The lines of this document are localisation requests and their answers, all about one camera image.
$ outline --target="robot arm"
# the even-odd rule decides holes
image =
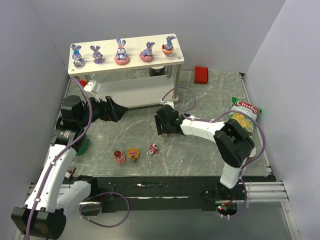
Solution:
[[[97,95],[99,85],[89,82],[84,90],[90,96],[92,106],[92,122],[97,119],[118,122],[128,108],[117,105],[109,96],[105,100]],[[40,238],[58,239],[66,225],[67,215],[78,207],[83,199],[95,196],[98,193],[97,179],[91,176],[79,176],[72,187],[62,196],[59,190],[63,183],[68,167],[75,158],[78,150],[84,143],[83,136],[71,148],[67,149],[59,160],[53,159],[71,142],[78,138],[89,121],[88,103],[84,103],[79,96],[70,95],[63,99],[61,104],[61,117],[56,123],[50,142],[46,162],[40,178],[23,208],[15,207],[11,218],[21,231],[26,234],[27,221],[34,202],[37,202],[30,228],[30,235]],[[48,168],[53,165],[48,177],[45,175]],[[37,197],[40,185],[45,181],[40,197]]]
[[[157,111],[155,118],[158,135],[193,135],[214,142],[224,160],[220,178],[220,194],[230,196],[239,182],[242,166],[255,147],[246,130],[234,119],[226,122],[205,122],[185,114],[179,115],[172,102],[167,101]]]

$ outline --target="chips bag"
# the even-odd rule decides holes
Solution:
[[[232,107],[231,110],[236,110],[239,112],[242,112],[254,120],[257,119],[258,113],[261,112],[261,109],[252,106],[250,103],[247,103],[245,101],[240,101],[236,97],[232,97]],[[228,119],[235,119],[237,122],[249,133],[249,136],[252,136],[252,132],[254,130],[254,123],[247,118],[246,116],[236,113],[236,112],[231,112],[229,114]]]

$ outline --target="orange toy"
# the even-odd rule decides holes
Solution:
[[[130,148],[127,154],[128,154],[128,157],[131,159],[131,161],[135,162],[139,157],[139,150],[137,148]]]

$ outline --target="purple bunny toy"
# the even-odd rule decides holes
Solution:
[[[166,44],[164,44],[164,49],[167,51],[167,52],[169,52],[169,51],[171,51],[173,48],[174,48],[174,46],[172,45],[172,40],[173,39],[175,39],[176,37],[175,36],[167,36],[166,37]]]
[[[91,46],[91,50],[93,51],[92,57],[94,58],[93,62],[95,64],[102,64],[105,60],[102,58],[103,55],[99,52],[100,46]]]
[[[124,48],[124,45],[126,44],[126,40],[122,40],[122,43],[121,43],[121,39],[120,38],[117,38],[116,39],[116,42],[118,43],[119,47],[116,51],[116,54],[115,56],[117,57],[117,59],[119,60],[126,60],[127,58],[127,53],[126,53],[126,50]]]
[[[71,48],[73,50],[72,59],[74,59],[73,64],[76,68],[83,67],[85,65],[85,61],[82,58],[81,54],[79,53],[79,49],[81,49],[81,46],[76,46],[75,44],[71,45]]]
[[[153,45],[155,45],[156,43],[155,42],[147,42],[146,43],[146,49],[145,50],[143,50],[143,52],[142,53],[140,53],[142,56],[153,56],[153,54],[152,54],[152,46]]]
[[[146,49],[140,52],[140,59],[144,62],[151,62],[154,59],[154,55],[152,54],[152,47],[155,45],[155,43],[152,42],[147,42],[146,43]]]
[[[126,50],[124,48],[124,45],[126,44],[126,40],[122,40],[120,38],[116,39],[116,42],[118,43],[118,49],[116,50],[116,54],[114,57],[114,61],[119,65],[125,65],[130,61],[129,56],[126,53]]]

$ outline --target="small figurine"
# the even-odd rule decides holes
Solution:
[[[131,161],[135,162],[139,157],[139,150],[137,148],[130,148],[127,154]]]
[[[114,60],[119,65],[125,65],[130,61],[130,58],[127,55],[126,50],[124,48],[124,45],[126,44],[126,40],[122,40],[122,43],[121,43],[121,39],[117,38],[116,42],[118,43],[119,47],[116,51]]]
[[[72,59],[74,59],[73,64],[76,68],[83,67],[85,65],[85,61],[82,58],[79,49],[81,49],[81,46],[76,46],[75,44],[71,45],[71,48],[73,50]]]
[[[113,156],[117,164],[124,164],[126,161],[126,156],[118,149],[114,151]]]
[[[166,43],[162,45],[162,52],[164,53],[164,55],[166,57],[170,57],[170,55],[173,53],[174,51],[174,46],[172,45],[172,40],[175,39],[175,36],[167,36],[166,37]]]
[[[156,154],[158,152],[157,144],[152,143],[149,147],[149,154]]]
[[[91,50],[93,51],[92,57],[94,58],[93,62],[95,64],[102,64],[105,60],[102,58],[103,55],[99,52],[100,46],[91,46]]]
[[[139,57],[144,62],[151,62],[154,59],[154,55],[152,54],[152,47],[155,45],[155,42],[147,42],[146,43],[146,49],[140,52]]]

